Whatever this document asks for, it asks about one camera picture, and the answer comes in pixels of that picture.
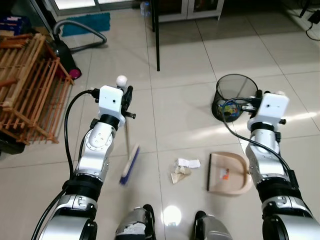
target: pink vacuum part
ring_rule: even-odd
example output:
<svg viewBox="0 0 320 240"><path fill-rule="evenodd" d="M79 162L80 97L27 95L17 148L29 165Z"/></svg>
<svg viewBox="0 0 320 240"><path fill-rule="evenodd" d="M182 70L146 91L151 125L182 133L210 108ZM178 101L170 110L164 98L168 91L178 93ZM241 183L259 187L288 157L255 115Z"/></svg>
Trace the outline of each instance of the pink vacuum part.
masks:
<svg viewBox="0 0 320 240"><path fill-rule="evenodd" d="M77 68L71 69L71 70L69 71L69 74L70 74L70 76L71 76L71 78L72 78L73 80L80 78L81 75L82 75L80 69L77 69Z"/></svg>

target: black table leg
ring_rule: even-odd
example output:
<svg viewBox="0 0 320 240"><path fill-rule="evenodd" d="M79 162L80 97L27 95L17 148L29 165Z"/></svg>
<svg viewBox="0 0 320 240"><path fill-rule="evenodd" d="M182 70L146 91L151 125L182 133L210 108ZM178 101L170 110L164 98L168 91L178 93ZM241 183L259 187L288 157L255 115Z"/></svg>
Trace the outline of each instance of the black table leg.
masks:
<svg viewBox="0 0 320 240"><path fill-rule="evenodd" d="M160 71L159 56L159 0L154 1L154 27L155 27L155 48L156 48L156 70Z"/></svg>
<svg viewBox="0 0 320 240"><path fill-rule="evenodd" d="M300 18L302 18L302 16L305 14L305 12L307 11L310 3L311 3L311 0L307 0L306 1L305 5L304 5L304 7L303 7L303 9L302 9L302 11L300 13Z"/></svg>
<svg viewBox="0 0 320 240"><path fill-rule="evenodd" d="M151 0L152 32L155 32L155 0Z"/></svg>

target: wooden drying rack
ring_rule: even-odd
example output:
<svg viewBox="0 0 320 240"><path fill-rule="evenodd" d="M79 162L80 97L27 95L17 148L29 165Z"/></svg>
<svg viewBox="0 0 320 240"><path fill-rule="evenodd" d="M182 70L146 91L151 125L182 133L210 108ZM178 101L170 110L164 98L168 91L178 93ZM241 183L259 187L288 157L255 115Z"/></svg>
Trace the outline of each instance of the wooden drying rack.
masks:
<svg viewBox="0 0 320 240"><path fill-rule="evenodd" d="M0 48L0 131L26 145L58 143L58 124L74 81L45 36L21 38L29 39L25 46Z"/></svg>

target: crumpled paper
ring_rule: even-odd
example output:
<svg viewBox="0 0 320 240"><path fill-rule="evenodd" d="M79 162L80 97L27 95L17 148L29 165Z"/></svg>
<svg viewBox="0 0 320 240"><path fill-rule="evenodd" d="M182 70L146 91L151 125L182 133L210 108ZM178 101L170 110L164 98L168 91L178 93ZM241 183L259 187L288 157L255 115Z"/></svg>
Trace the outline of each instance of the crumpled paper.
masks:
<svg viewBox="0 0 320 240"><path fill-rule="evenodd" d="M184 158L178 158L178 160L176 161L176 165L180 167L187 167L190 169L197 169L197 168L200 168L201 163L199 159L186 160Z"/></svg>
<svg viewBox="0 0 320 240"><path fill-rule="evenodd" d="M171 173L172 183L176 184L177 182L184 179L186 176L191 174L191 170L188 167L177 166L173 173Z"/></svg>

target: black mesh wastebasket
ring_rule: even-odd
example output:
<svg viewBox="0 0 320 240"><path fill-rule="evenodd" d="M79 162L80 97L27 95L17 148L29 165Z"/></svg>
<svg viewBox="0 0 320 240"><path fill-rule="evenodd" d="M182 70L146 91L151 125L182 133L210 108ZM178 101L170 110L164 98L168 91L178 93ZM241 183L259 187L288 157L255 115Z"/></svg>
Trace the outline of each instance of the black mesh wastebasket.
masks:
<svg viewBox="0 0 320 240"><path fill-rule="evenodd" d="M229 74L219 79L216 83L216 91L211 106L213 116L223 122L222 106L227 100L233 98L249 98L256 94L258 87L256 83L247 76L240 74ZM224 109L227 122L235 121L242 114L241 104L244 101L237 100L229 102Z"/></svg>

